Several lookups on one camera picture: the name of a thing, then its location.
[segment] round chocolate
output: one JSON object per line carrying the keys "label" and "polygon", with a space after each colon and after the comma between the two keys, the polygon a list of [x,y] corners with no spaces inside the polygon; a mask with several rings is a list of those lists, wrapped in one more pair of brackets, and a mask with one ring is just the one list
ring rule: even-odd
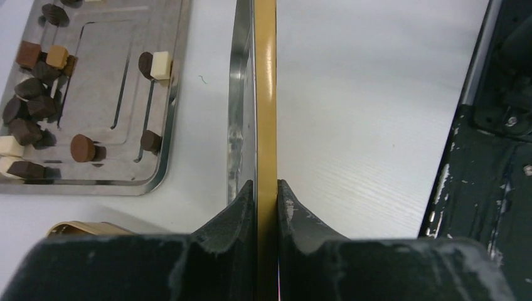
{"label": "round chocolate", "polygon": [[158,152],[161,148],[161,136],[150,130],[145,130],[142,133],[141,147],[148,152]]}
{"label": "round chocolate", "polygon": [[76,162],[89,162],[94,159],[96,147],[90,138],[77,134],[70,143],[70,154]]}
{"label": "round chocolate", "polygon": [[41,129],[34,122],[24,119],[12,121],[9,124],[9,132],[21,146],[34,144],[43,138]]}
{"label": "round chocolate", "polygon": [[15,86],[15,94],[27,100],[44,95],[45,93],[45,86],[35,77],[29,78]]}
{"label": "round chocolate", "polygon": [[152,62],[153,55],[150,52],[144,52],[139,57],[139,70],[141,71],[142,75],[148,80],[153,79],[153,77],[150,75]]}
{"label": "round chocolate", "polygon": [[2,119],[4,120],[4,124],[10,124],[17,118],[28,118],[28,106],[25,102],[14,96],[6,104],[2,113]]}
{"label": "round chocolate", "polygon": [[45,4],[41,8],[46,20],[55,26],[59,26],[61,23],[68,21],[67,12],[57,5]]}

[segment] metal edge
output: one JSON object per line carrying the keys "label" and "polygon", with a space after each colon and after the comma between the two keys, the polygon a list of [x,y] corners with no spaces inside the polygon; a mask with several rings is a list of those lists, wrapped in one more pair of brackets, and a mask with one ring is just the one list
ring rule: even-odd
{"label": "metal edge", "polygon": [[275,0],[252,0],[257,96],[257,300],[277,290],[277,20]]}
{"label": "metal edge", "polygon": [[[174,49],[174,66],[173,79],[169,88],[169,100],[166,112],[166,121],[163,126],[163,135],[161,142],[160,157],[157,162],[157,167],[154,174],[144,183],[140,185],[59,185],[61,187],[61,195],[98,195],[98,196],[141,196],[149,193],[163,182],[166,177],[168,169],[168,161],[170,160],[170,149],[172,145],[173,127],[177,116],[177,102],[179,97],[179,89],[181,83],[181,74],[183,72],[184,54],[186,50],[186,40],[188,37],[188,26],[190,20],[190,0],[181,0],[181,8],[179,10],[179,25],[178,34],[176,37],[176,45]],[[175,64],[179,63],[179,68],[175,68]],[[24,189],[20,189],[20,184],[0,183],[0,191],[3,194],[52,194],[59,195],[59,193],[50,193],[50,184],[22,184]]]}
{"label": "metal edge", "polygon": [[487,5],[486,15],[480,30],[480,37],[477,40],[473,52],[473,59],[465,77],[464,87],[460,96],[460,104],[473,105],[474,103],[502,3],[503,0],[490,0]]}
{"label": "metal edge", "polygon": [[229,96],[227,125],[227,204],[230,204],[239,192],[242,173],[244,90],[243,70],[247,62],[253,59],[253,41],[250,0],[238,0],[235,9],[231,57],[229,63]]}

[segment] scratched black surface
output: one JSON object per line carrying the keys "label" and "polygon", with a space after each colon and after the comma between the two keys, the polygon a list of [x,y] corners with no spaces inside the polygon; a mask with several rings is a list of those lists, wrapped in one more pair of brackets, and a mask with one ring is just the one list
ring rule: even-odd
{"label": "scratched black surface", "polygon": [[1,300],[253,300],[254,214],[248,181],[190,235],[48,238],[26,256]]}
{"label": "scratched black surface", "polygon": [[350,241],[279,181],[282,300],[515,300],[472,240]]}
{"label": "scratched black surface", "polygon": [[532,298],[532,176],[523,171],[532,165],[532,137],[505,135],[504,120],[483,113],[505,111],[500,91],[512,79],[495,52],[531,14],[532,1],[503,1],[474,106],[457,109],[420,229],[480,242],[518,300]]}

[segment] gold strip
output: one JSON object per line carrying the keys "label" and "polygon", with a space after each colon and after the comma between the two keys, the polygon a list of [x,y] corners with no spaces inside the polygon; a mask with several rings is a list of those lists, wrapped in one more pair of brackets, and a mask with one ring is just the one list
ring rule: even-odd
{"label": "gold strip", "polygon": [[254,0],[257,94],[257,300],[277,300],[275,0]]}

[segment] metal tray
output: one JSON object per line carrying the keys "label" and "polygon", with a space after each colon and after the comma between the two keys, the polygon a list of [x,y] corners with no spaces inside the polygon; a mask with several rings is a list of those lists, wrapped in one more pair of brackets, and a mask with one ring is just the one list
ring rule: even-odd
{"label": "metal tray", "polygon": [[[43,22],[41,7],[47,3],[66,11],[68,25]],[[0,191],[132,196],[153,190],[166,173],[188,19],[189,0],[102,0],[79,2],[75,8],[36,0],[22,40],[39,43],[43,52],[62,45],[78,61],[55,93],[60,113],[38,123],[45,138],[24,153],[23,159],[47,167],[46,178],[2,177]],[[144,51],[173,54],[170,81],[150,82],[141,75],[137,62]],[[0,111],[14,86],[30,76],[14,63]],[[140,147],[146,129],[162,137],[158,154]],[[3,123],[0,134],[8,135]],[[77,134],[95,141],[94,162],[72,159],[70,141]]]}

